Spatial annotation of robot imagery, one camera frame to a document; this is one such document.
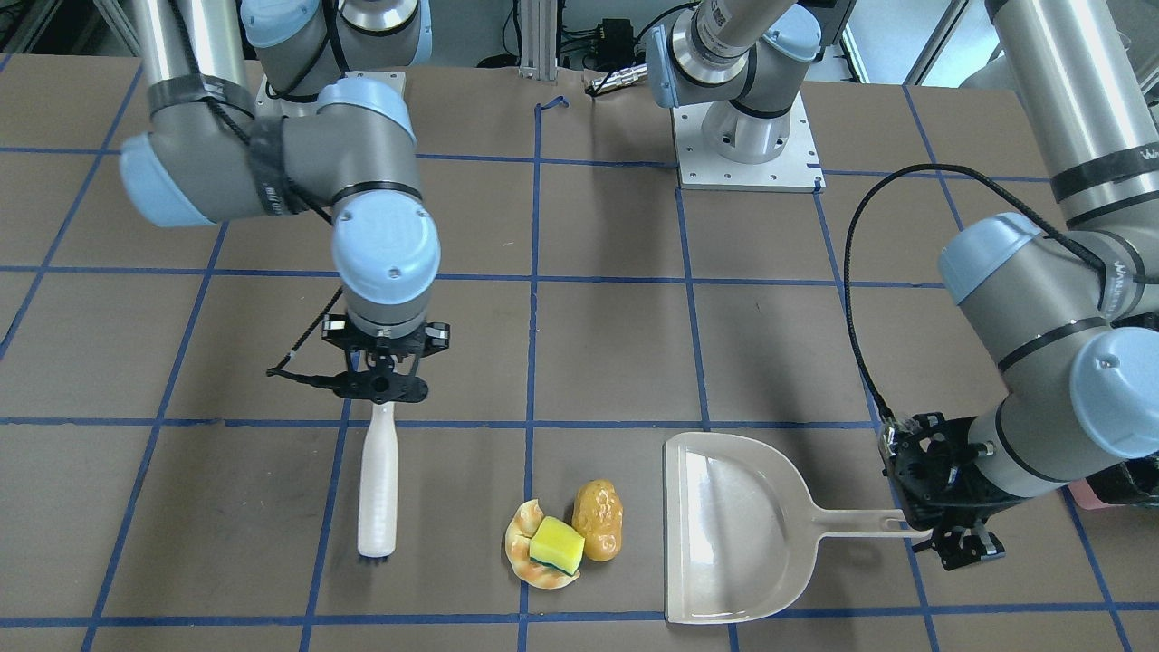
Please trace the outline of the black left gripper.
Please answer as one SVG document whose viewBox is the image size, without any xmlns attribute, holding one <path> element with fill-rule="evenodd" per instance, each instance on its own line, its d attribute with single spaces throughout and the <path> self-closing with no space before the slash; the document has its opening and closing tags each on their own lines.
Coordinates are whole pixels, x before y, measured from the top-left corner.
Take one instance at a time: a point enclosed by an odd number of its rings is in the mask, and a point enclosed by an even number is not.
<svg viewBox="0 0 1159 652">
<path fill-rule="evenodd" d="M 879 453 L 887 479 L 901 499 L 914 530 L 931 530 L 928 549 L 952 572 L 986 561 L 1001 561 L 1005 545 L 985 525 L 1006 508 L 1006 492 L 982 477 L 978 462 L 994 444 L 970 442 L 974 417 L 943 413 L 885 417 L 879 432 Z"/>
</svg>

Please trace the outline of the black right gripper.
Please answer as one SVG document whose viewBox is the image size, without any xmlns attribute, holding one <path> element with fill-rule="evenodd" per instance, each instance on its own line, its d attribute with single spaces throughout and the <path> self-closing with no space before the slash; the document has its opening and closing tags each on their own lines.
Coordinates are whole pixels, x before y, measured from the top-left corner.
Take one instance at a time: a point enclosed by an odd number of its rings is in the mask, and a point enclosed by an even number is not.
<svg viewBox="0 0 1159 652">
<path fill-rule="evenodd" d="M 445 322 L 424 321 L 410 334 L 388 337 L 385 334 L 362 331 L 344 313 L 328 314 L 322 321 L 321 336 L 347 354 L 364 352 L 372 360 L 392 356 L 388 371 L 377 364 L 362 369 L 359 356 L 343 356 L 345 369 L 333 380 L 335 388 L 331 391 L 337 396 L 369 400 L 372 403 L 422 403 L 429 395 L 429 387 L 418 375 L 421 358 L 437 354 L 451 346 L 451 327 Z"/>
</svg>

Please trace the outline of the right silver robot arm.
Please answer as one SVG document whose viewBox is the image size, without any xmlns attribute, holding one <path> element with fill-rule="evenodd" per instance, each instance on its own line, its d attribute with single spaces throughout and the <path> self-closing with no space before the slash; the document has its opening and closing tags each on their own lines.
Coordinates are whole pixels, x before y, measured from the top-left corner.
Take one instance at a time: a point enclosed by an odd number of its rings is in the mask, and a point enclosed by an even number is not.
<svg viewBox="0 0 1159 652">
<path fill-rule="evenodd" d="M 161 227 L 314 212 L 331 226 L 343 312 L 315 325 L 334 376 L 269 369 L 348 400 L 421 403 L 421 362 L 447 350 L 427 318 L 440 243 L 417 134 L 388 69 L 423 63 L 427 1 L 136 1 L 150 130 L 121 146 L 121 182 Z"/>
</svg>

